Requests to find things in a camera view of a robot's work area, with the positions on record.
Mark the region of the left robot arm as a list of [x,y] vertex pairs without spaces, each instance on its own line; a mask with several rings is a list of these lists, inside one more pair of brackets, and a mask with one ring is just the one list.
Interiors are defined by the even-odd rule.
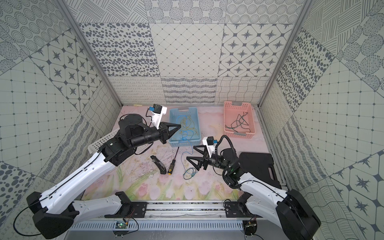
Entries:
[[119,120],[117,134],[105,142],[81,167],[56,186],[42,193],[33,192],[27,197],[28,209],[39,235],[54,239],[72,225],[100,216],[127,218],[133,212],[132,202],[124,192],[90,201],[77,201],[76,197],[104,174],[114,170],[138,147],[151,146],[160,141],[166,144],[180,128],[180,124],[163,122],[160,114],[153,114],[155,121],[149,127],[138,114],[127,114]]

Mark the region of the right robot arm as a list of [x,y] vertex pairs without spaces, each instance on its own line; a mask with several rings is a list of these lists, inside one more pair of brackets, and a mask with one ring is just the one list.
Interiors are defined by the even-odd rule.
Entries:
[[313,238],[321,221],[300,192],[284,191],[256,178],[230,148],[217,155],[209,155],[207,149],[200,148],[195,147],[202,157],[187,157],[187,161],[197,170],[206,170],[208,166],[222,169],[224,182],[232,189],[243,191],[238,200],[243,212],[274,223],[290,240]]

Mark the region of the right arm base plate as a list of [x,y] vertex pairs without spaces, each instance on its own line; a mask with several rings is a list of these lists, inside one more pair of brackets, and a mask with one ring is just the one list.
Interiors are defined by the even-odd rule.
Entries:
[[260,218],[259,215],[251,214],[245,204],[239,202],[225,201],[223,206],[227,218]]

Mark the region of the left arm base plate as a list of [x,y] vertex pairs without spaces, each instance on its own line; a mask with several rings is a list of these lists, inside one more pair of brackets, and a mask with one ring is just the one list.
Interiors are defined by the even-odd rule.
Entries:
[[107,219],[117,218],[144,218],[147,211],[148,202],[131,202],[130,204],[123,204],[122,207],[113,215],[104,215]]

